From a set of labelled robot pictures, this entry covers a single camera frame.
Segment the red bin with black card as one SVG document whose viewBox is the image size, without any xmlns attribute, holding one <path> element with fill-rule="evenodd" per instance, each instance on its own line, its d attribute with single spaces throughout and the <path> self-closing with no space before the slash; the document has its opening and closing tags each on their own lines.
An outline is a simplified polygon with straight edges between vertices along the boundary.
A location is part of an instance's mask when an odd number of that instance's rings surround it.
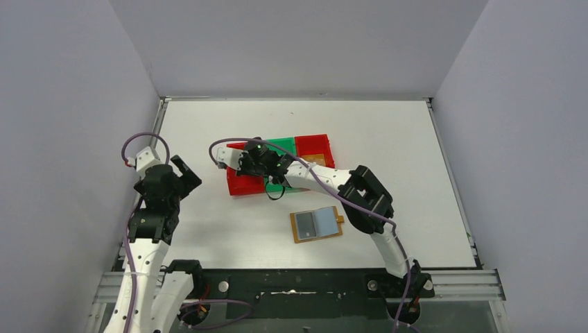
<svg viewBox="0 0 588 333">
<path fill-rule="evenodd" d="M 264 179 L 258 176 L 238 176 L 236 171 L 228 168 L 226 172 L 230 196 L 262 194 L 265 189 Z"/>
</svg>

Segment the red bin with gold card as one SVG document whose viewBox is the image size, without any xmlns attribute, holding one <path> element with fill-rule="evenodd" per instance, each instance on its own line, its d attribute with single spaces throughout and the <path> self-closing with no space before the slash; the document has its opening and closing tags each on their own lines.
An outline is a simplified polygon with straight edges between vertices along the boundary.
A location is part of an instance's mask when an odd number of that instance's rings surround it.
<svg viewBox="0 0 588 333">
<path fill-rule="evenodd" d="M 294 137 L 297 155 L 307 160 L 308 156 L 322 155 L 322 164 L 332 169 L 336 168 L 336 163 L 331 152 L 329 137 L 327 134 L 317 135 L 300 135 Z"/>
</svg>

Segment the green plastic bin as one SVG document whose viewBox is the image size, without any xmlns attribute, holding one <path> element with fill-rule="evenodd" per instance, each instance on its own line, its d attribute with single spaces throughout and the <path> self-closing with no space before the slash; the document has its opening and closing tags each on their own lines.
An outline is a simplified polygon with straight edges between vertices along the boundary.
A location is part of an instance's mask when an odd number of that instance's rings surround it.
<svg viewBox="0 0 588 333">
<path fill-rule="evenodd" d="M 297 149 L 296 149 L 294 137 L 269 139 L 268 141 L 272 144 L 275 144 L 279 147 L 286 149 L 287 151 L 289 151 L 290 153 L 292 153 L 294 155 L 297 155 Z M 264 180 L 264 185 L 265 185 L 265 187 L 264 187 L 265 192 L 269 196 L 271 196 L 272 198 L 280 197 L 280 194 L 282 193 L 282 191 L 284 191 L 285 194 L 289 193 L 289 192 L 295 193 L 295 192 L 303 191 L 303 189 L 300 189 L 300 188 L 286 187 L 284 189 L 281 185 L 276 185 L 276 184 L 271 183 L 267 177 L 265 177 L 263 180 Z"/>
</svg>

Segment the yellow leather card holder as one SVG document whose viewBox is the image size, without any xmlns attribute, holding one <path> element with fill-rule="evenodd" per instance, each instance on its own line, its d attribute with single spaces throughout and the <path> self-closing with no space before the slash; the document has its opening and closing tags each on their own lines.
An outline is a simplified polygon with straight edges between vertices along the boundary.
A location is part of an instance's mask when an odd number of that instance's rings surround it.
<svg viewBox="0 0 588 333">
<path fill-rule="evenodd" d="M 299 240 L 295 224 L 295 215 L 304 212 L 313 213 L 317 236 L 312 239 Z M 338 213 L 336 206 L 329 206 L 316 210 L 290 213 L 290 221 L 293 232 L 293 241 L 296 244 L 300 244 L 309 241 L 317 241 L 320 239 L 341 236 L 343 234 L 343 224 L 345 223 L 345 217 Z"/>
</svg>

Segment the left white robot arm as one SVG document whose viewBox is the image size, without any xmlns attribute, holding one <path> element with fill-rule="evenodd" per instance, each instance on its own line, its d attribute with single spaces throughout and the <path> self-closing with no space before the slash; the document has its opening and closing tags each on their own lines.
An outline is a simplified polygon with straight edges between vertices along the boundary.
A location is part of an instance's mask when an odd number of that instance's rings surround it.
<svg viewBox="0 0 588 333">
<path fill-rule="evenodd" d="M 205 287 L 196 260 L 172 261 L 157 289 L 159 272 L 179 223 L 180 202 L 201 185 L 178 156 L 141 169 L 140 199 L 128 223 L 127 266 L 106 332 L 168 332 L 187 296 Z"/>
</svg>

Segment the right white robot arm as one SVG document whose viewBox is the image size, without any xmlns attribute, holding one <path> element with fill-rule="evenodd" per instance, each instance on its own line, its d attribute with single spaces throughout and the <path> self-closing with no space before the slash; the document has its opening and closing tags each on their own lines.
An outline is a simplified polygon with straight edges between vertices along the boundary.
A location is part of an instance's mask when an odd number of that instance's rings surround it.
<svg viewBox="0 0 588 333">
<path fill-rule="evenodd" d="M 368 234 L 390 274 L 390 287 L 399 296 L 417 288 L 409 258 L 392 221 L 392 196 L 373 172 L 359 165 L 353 170 L 317 165 L 292 153 L 279 154 L 277 146 L 260 139 L 248 141 L 242 150 L 219 153 L 238 176 L 259 176 L 285 188 L 301 188 L 332 196 L 341 202 L 349 222 Z"/>
</svg>

